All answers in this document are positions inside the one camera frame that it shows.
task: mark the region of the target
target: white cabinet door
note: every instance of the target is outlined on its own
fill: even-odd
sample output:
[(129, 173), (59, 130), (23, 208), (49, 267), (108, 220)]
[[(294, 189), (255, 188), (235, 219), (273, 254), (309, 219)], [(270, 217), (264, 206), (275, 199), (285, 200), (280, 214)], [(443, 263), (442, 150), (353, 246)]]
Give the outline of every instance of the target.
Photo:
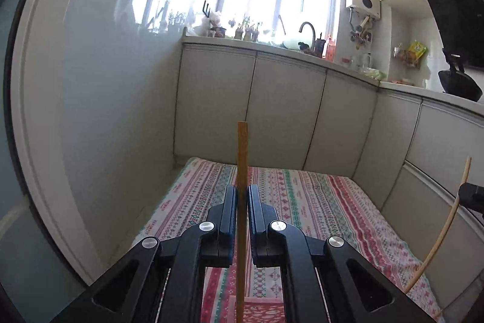
[(376, 98), (377, 87), (328, 71), (304, 170), (352, 176)]
[(325, 72), (281, 56), (257, 56), (247, 111), (250, 166), (303, 168)]
[[(404, 165), (381, 213), (413, 254), (424, 260), (449, 214), (453, 197), (425, 174)], [(483, 227), (459, 208), (447, 237), (425, 274), (441, 308), (484, 269)]]
[(187, 45), (181, 60), (175, 155), (236, 163), (237, 122), (245, 120), (255, 51)]
[(370, 132), (353, 177), (378, 209), (405, 160), (421, 101), (407, 95), (378, 93)]
[(484, 118), (424, 100), (407, 160), (455, 196), (467, 156), (469, 182), (484, 185)]

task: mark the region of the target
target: wooden stick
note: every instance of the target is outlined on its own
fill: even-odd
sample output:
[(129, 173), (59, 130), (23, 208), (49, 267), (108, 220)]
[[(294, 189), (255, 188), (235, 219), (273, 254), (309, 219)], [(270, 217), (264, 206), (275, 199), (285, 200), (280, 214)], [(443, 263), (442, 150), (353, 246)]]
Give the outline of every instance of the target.
[(247, 242), (247, 122), (239, 122), (237, 150), (237, 323), (244, 322), (245, 258)]
[(434, 319), (435, 321), (437, 321), (437, 319), (439, 318), (439, 316), (442, 314), (442, 312), (444, 312), (443, 309), (441, 309), (439, 312), (437, 312), (434, 316), (432, 316), (432, 319)]
[[(464, 168), (464, 174), (462, 174), (462, 180), (461, 180), (461, 183), (460, 183), (461, 185), (467, 182), (467, 178), (469, 176), (469, 169), (470, 169), (471, 160), (472, 160), (472, 158), (468, 156), (467, 160), (466, 160), (466, 166)], [(439, 237), (437, 238), (437, 241), (435, 241), (434, 246), (430, 250), (429, 254), (427, 255), (423, 264), (420, 266), (417, 273), (413, 276), (411, 281), (405, 286), (405, 289), (403, 290), (403, 292), (405, 294), (407, 294), (410, 291), (410, 289), (413, 288), (413, 285), (415, 285), (417, 283), (417, 281), (420, 279), (420, 277), (424, 273), (427, 266), (430, 264), (430, 262), (434, 258), (435, 253), (437, 253), (437, 251), (439, 250), (440, 246), (442, 245), (442, 242), (444, 241), (445, 236), (447, 235), (447, 232), (449, 231), (449, 228), (450, 228), (452, 221), (453, 221), (453, 219), (454, 219), (454, 217), (457, 213), (458, 208), (459, 208), (459, 192), (457, 191), (456, 200), (454, 201), (454, 204), (451, 208), (449, 216), (447, 217), (447, 220), (445, 221), (444, 227), (442, 228), (442, 231), (440, 232)]]

